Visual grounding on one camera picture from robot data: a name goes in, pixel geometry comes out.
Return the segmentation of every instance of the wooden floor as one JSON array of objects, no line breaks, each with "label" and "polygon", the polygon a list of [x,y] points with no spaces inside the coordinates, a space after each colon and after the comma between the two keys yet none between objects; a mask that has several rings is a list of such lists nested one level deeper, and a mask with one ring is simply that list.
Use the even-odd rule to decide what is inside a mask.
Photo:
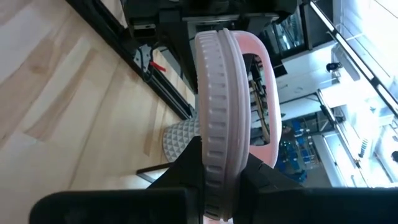
[{"label": "wooden floor", "polygon": [[[121,19],[118,2],[105,3]],[[133,173],[166,162],[162,131],[179,118],[64,0],[0,10],[0,223],[27,223],[52,192],[145,187]]]}]

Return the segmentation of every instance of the gray geometric cushion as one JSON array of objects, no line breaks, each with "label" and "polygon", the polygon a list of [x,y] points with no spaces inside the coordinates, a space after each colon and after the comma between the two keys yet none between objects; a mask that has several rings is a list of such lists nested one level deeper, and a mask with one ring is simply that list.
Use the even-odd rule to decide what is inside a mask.
[{"label": "gray geometric cushion", "polygon": [[198,116],[166,128],[163,133],[163,150],[169,162],[174,162],[191,139],[200,135]]}]

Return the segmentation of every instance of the white wall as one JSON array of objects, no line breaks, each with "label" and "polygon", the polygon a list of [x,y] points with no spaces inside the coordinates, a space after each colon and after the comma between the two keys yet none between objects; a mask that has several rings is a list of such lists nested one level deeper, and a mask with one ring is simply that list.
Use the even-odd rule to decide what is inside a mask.
[{"label": "white wall", "polygon": [[326,71],[326,64],[331,62],[332,47],[333,42],[330,42],[282,61],[287,75],[276,80],[280,102],[331,86],[331,74]]}]

